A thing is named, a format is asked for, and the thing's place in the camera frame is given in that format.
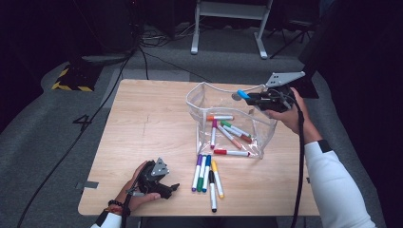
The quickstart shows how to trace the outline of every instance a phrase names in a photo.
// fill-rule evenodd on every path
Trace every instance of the green marker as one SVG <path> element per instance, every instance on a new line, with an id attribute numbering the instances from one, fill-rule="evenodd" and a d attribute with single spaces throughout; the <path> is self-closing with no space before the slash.
<path id="1" fill-rule="evenodd" d="M 207 157 L 205 155 L 203 155 L 202 159 L 201 159 L 201 172 L 199 174 L 198 186 L 197 186 L 198 192 L 202 191 L 202 185 L 204 183 L 204 169 L 205 169 L 205 160 L 206 159 L 207 159 Z"/>
<path id="2" fill-rule="evenodd" d="M 251 134 L 242 131 L 241 129 L 239 129 L 239 128 L 233 126 L 232 124 L 230 124 L 230 123 L 227 122 L 227 121 L 221 121 L 221 125 L 222 125 L 222 126 L 226 125 L 226 126 L 232 128 L 232 129 L 238 131 L 240 134 L 242 134 L 242 135 L 244 135 L 244 136 L 247 136 L 247 137 L 249 137 L 249 138 L 252 138 L 252 135 L 251 135 Z"/>

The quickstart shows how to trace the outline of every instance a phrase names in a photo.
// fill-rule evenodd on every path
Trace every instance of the person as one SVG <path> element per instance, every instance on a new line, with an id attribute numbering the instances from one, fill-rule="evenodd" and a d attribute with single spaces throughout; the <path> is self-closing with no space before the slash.
<path id="1" fill-rule="evenodd" d="M 375 227 L 375 224 L 367 213 L 364 199 L 355 181 L 340 162 L 335 151 L 331 149 L 314 126 L 303 99 L 294 88 L 292 90 L 304 115 L 303 134 L 306 166 L 323 227 Z M 283 122 L 294 133 L 299 134 L 296 105 L 293 105 L 290 110 L 282 113 L 273 110 L 266 110 L 265 112 L 270 118 Z M 125 200 L 125 189 L 131 186 L 143 165 L 144 163 L 136 169 L 133 178 L 124 186 L 115 199 L 118 201 L 118 204 Z M 160 197 L 157 193 L 150 193 L 143 197 L 132 198 L 129 208 L 131 211 L 134 211 L 142 204 L 157 200 Z M 118 204 L 112 203 L 109 205 L 91 228 L 120 227 L 122 207 Z M 172 224 L 167 219 L 180 218 L 155 218 L 157 221 L 156 224 L 163 224 L 164 222 Z M 179 223 L 176 223 L 176 227 L 184 227 L 185 223 L 187 224 L 185 227 L 224 227 L 223 225 L 217 226 L 218 223 L 222 223 L 222 220 L 212 219 L 220 218 L 183 218 Z M 237 218 L 232 219 L 235 220 L 235 223 L 232 224 L 241 224 L 241 222 L 237 222 Z M 251 221 L 253 223 L 249 224 L 257 227 L 255 222 L 260 223 L 266 220 L 271 221 L 271 219 L 259 218 Z M 151 220 L 151 224 L 146 225 L 146 227 L 159 227 L 158 225 L 153 225 L 152 222 L 153 219 Z"/>

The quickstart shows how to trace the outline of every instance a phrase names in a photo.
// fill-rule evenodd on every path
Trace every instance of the yellow marker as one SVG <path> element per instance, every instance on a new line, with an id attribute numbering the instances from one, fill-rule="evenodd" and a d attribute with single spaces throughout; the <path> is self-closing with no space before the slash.
<path id="1" fill-rule="evenodd" d="M 220 181 L 220 176 L 219 176 L 219 169 L 217 168 L 216 161 L 214 161 L 214 160 L 211 161 L 211 168 L 213 169 L 217 189 L 219 190 L 219 197 L 222 199 L 222 198 L 224 198 L 224 192 L 222 191 L 222 186 L 221 186 L 221 181 Z"/>

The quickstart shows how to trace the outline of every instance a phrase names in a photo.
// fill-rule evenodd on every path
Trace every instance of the hand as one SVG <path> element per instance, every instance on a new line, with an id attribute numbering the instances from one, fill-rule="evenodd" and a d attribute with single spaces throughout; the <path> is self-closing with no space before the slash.
<path id="1" fill-rule="evenodd" d="M 304 134 L 304 139 L 305 143 L 311 143 L 315 141 L 322 140 L 322 137 L 320 136 L 319 132 L 317 131 L 317 128 L 314 126 L 312 123 L 309 113 L 308 113 L 308 108 L 306 107 L 305 102 L 303 99 L 299 96 L 299 93 L 295 88 L 291 88 L 294 92 L 294 96 L 296 97 L 297 103 L 303 113 L 304 116 L 304 123 L 303 123 L 303 134 Z M 279 113 L 273 110 L 266 110 L 267 115 L 270 118 L 273 118 L 275 120 L 281 121 L 286 125 L 288 128 L 290 128 L 294 133 L 299 134 L 299 126 L 298 126 L 298 110 L 297 106 L 294 104 L 293 107 L 285 112 Z"/>
<path id="2" fill-rule="evenodd" d="M 116 197 L 115 200 L 117 200 L 121 203 L 125 202 L 125 198 L 127 195 L 126 190 L 131 188 L 134 180 L 136 180 L 137 176 L 139 176 L 140 172 L 142 171 L 142 169 L 146 163 L 147 163 L 147 161 L 143 162 L 136 169 L 136 171 L 133 174 L 133 177 L 125 184 L 125 186 L 122 188 L 121 192 L 119 193 L 119 195 Z M 139 208 L 143 203 L 157 200 L 160 197 L 161 197 L 161 195 L 159 193 L 148 193 L 148 194 L 144 195 L 143 197 L 132 197 L 130 200 L 130 203 L 128 204 L 128 207 L 129 207 L 130 211 L 134 211 L 137 208 Z"/>

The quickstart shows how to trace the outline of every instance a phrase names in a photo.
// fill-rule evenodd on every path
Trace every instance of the white stand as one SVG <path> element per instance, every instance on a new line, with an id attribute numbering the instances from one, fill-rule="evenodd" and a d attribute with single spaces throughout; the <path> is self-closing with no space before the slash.
<path id="1" fill-rule="evenodd" d="M 218 3 L 218 2 L 202 2 L 198 0 L 195 11 L 195 32 L 193 34 L 192 48 L 190 52 L 192 54 L 198 53 L 199 45 L 199 21 L 200 16 L 217 16 L 217 17 L 231 17 L 241 19 L 253 19 L 260 20 L 259 33 L 255 32 L 255 40 L 258 45 L 259 54 L 262 59 L 267 59 L 267 53 L 264 49 L 264 45 L 261 41 L 261 35 L 264 32 L 267 18 L 269 17 L 270 9 L 272 7 L 273 0 L 268 0 L 266 6 L 251 6 L 242 4 L 230 4 L 230 3 Z"/>

